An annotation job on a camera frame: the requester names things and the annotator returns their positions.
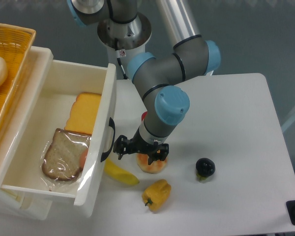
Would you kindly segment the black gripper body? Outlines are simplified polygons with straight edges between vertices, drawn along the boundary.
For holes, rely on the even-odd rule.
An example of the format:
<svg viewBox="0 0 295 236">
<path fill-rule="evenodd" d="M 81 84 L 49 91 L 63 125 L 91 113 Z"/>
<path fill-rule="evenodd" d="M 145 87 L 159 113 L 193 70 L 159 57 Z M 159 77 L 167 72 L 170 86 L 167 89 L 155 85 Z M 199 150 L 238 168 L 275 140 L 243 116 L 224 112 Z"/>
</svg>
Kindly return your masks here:
<svg viewBox="0 0 295 236">
<path fill-rule="evenodd" d="M 113 145 L 113 152 L 118 154 L 121 151 L 124 152 L 124 155 L 134 153 L 155 155 L 157 160 L 164 161 L 169 154 L 169 145 L 159 144 L 157 141 L 149 144 L 140 137 L 128 139 L 126 136 L 120 135 Z"/>
</svg>

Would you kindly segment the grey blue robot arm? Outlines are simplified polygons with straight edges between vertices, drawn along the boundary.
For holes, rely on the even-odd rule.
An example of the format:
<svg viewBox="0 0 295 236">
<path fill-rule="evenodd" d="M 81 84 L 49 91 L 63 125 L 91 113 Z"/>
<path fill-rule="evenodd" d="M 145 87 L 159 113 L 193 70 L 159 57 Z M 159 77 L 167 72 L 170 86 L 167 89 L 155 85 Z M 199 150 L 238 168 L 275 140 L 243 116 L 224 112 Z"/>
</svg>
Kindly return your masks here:
<svg viewBox="0 0 295 236">
<path fill-rule="evenodd" d="M 114 141 L 114 153 L 119 157 L 146 154 L 149 163 L 167 158 L 165 141 L 189 109 L 189 97 L 178 84 L 207 75 L 221 63 L 218 46 L 203 40 L 187 1 L 159 0 L 156 4 L 173 48 L 173 53 L 162 59 L 145 51 L 152 28 L 135 0 L 67 2 L 77 24 L 97 24 L 109 62 L 117 67 L 120 78 L 134 84 L 147 109 L 133 138 L 122 135 Z"/>
</svg>

